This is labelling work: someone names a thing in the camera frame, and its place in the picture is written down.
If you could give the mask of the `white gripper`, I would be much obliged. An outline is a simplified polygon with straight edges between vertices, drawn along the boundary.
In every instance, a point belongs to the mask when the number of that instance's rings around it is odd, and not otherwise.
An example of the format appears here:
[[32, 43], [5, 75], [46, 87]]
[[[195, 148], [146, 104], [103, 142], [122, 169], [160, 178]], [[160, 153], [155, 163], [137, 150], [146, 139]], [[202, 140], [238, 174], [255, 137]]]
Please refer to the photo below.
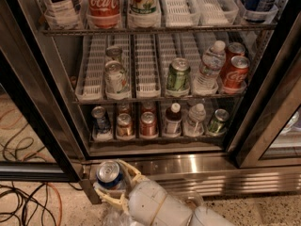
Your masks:
[[127, 186], [133, 189], [129, 194], [129, 201], [124, 194], [121, 194], [117, 199], [102, 192], [99, 188], [95, 188], [95, 192], [102, 202], [107, 202], [126, 214], [129, 213], [134, 220], [145, 226], [151, 226], [159, 208], [166, 199], [166, 190], [156, 182], [148, 180], [147, 176], [129, 163], [121, 159], [118, 159], [117, 162], [123, 172]]

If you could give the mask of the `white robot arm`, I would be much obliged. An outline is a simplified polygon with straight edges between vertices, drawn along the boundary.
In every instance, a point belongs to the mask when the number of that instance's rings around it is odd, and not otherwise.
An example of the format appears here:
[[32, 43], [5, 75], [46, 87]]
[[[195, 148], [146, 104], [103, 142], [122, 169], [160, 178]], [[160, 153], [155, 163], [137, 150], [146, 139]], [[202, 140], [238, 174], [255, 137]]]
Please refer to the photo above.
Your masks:
[[94, 190], [141, 226], [235, 226], [205, 206], [192, 210], [127, 162], [103, 160]]

